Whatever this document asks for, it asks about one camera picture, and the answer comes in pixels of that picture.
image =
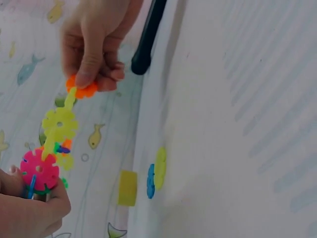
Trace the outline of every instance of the black pole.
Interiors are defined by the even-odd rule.
[[[131,61],[131,70],[136,75],[146,73],[151,64],[151,50],[162,19],[167,0],[153,0],[145,22],[138,48]]]

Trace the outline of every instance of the adult hand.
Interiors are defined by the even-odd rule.
[[[21,171],[0,170],[0,237],[44,238],[58,230],[70,212],[70,202],[61,180],[47,202],[21,198],[24,183]]]
[[[94,80],[99,91],[112,91],[124,79],[119,46],[133,26],[143,0],[81,0],[61,28],[61,61],[76,86]]]

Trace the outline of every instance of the toy chain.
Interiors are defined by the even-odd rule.
[[[76,76],[66,82],[67,96],[64,106],[49,110],[42,121],[46,136],[44,145],[35,151],[28,151],[20,164],[23,180],[29,191],[27,198],[33,194],[45,195],[57,185],[59,167],[69,171],[74,166],[71,155],[72,139],[76,136],[79,124],[72,111],[77,99],[90,98],[97,91],[96,83],[84,89],[75,86]]]

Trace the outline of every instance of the blue fish print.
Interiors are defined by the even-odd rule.
[[[0,0],[0,11],[3,11],[11,0]]]
[[[32,62],[29,64],[24,64],[18,73],[18,85],[23,84],[34,72],[36,65],[45,60],[45,58],[38,59],[35,55],[32,55]]]

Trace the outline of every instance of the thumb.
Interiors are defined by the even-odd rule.
[[[82,24],[84,38],[84,55],[76,76],[76,86],[84,88],[97,77],[103,62],[103,43],[105,34],[99,23],[87,22]]]
[[[22,173],[16,166],[11,166],[10,174],[0,170],[0,193],[20,197],[23,195],[24,182]]]

